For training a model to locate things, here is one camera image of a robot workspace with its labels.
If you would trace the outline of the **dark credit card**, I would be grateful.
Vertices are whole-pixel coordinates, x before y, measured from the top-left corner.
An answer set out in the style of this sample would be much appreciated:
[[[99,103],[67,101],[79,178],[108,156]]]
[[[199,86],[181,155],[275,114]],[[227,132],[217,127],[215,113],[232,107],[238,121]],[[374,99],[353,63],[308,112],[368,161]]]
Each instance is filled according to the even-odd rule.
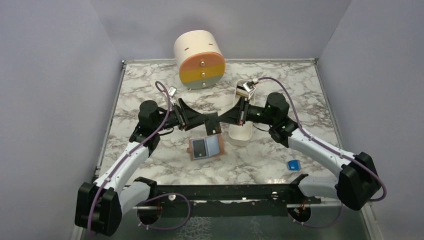
[[[208,136],[222,133],[221,123],[217,112],[205,113],[203,115],[203,122]]]

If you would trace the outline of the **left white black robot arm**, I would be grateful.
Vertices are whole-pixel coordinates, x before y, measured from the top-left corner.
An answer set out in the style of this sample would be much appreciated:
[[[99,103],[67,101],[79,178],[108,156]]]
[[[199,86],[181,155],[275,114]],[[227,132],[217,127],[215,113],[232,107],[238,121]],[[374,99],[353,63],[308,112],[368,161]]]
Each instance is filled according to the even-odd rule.
[[[153,206],[160,212],[158,201],[181,197],[187,207],[191,204],[181,193],[158,194],[156,181],[138,177],[130,186],[127,181],[156,149],[164,129],[188,129],[188,107],[182,99],[175,104],[169,98],[167,108],[161,109],[153,100],[139,106],[139,122],[129,143],[112,167],[92,183],[84,182],[78,189],[74,223],[90,234],[112,236],[119,228],[122,217],[138,204]]]

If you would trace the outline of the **brown leather card holder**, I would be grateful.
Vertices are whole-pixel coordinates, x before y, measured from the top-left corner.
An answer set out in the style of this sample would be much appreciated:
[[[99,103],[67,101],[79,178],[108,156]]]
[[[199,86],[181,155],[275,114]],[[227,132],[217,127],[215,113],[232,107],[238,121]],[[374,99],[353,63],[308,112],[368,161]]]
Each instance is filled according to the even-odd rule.
[[[214,134],[203,138],[190,139],[186,152],[191,161],[219,157],[225,153],[222,135]]]

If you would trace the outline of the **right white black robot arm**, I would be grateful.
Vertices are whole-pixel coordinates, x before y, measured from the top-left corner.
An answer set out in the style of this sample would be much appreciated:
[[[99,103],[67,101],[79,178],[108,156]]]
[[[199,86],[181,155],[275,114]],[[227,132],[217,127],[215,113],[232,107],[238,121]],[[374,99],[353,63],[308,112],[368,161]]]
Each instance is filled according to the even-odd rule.
[[[360,210],[382,187],[373,159],[365,152],[354,154],[313,136],[289,116],[290,105],[278,92],[267,96],[263,107],[246,98],[218,117],[222,123],[242,126],[246,122],[269,125],[271,138],[296,150],[328,169],[332,177],[307,175],[288,190],[289,199],[300,204],[308,197],[340,200],[351,210]]]

